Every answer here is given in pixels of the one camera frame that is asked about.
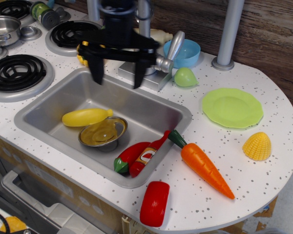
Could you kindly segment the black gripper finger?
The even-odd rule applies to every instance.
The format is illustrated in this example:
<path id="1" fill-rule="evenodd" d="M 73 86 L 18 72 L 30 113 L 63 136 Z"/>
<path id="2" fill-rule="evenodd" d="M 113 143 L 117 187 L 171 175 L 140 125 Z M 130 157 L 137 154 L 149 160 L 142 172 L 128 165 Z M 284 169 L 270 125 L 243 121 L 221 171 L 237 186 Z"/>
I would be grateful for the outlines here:
<path id="1" fill-rule="evenodd" d="M 146 69 L 147 69 L 147 64 L 145 62 L 140 61 L 135 63 L 134 89 L 139 88 L 141 86 L 145 76 Z"/>
<path id="2" fill-rule="evenodd" d="M 92 74 L 93 80 L 102 85 L 104 76 L 104 61 L 102 58 L 91 55 L 88 59 L 88 66 Z"/>

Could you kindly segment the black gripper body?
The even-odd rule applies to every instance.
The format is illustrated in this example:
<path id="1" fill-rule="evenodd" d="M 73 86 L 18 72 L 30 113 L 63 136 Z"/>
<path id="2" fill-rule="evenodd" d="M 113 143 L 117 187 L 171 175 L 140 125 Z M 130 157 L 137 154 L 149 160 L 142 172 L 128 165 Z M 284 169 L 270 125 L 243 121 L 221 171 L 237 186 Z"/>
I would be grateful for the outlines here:
<path id="1" fill-rule="evenodd" d="M 142 63 L 146 67 L 156 64 L 159 43 L 136 33 L 132 26 L 132 12 L 105 12 L 104 27 L 98 31 L 79 32 L 75 38 L 79 59 L 88 65 L 98 64 L 99 59 Z"/>

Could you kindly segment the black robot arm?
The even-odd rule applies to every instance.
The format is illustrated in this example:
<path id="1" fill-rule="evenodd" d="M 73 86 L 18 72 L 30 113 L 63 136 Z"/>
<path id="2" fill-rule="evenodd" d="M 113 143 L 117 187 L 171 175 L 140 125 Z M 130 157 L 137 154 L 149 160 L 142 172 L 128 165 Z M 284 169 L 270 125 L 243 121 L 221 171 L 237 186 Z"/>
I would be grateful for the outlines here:
<path id="1" fill-rule="evenodd" d="M 103 0 L 99 6 L 105 27 L 75 35 L 76 40 L 80 42 L 78 55 L 87 60 L 93 80 L 98 84 L 103 82 L 104 59 L 135 63 L 134 88 L 138 88 L 147 68 L 156 63 L 159 43 L 134 31 L 134 1 Z"/>

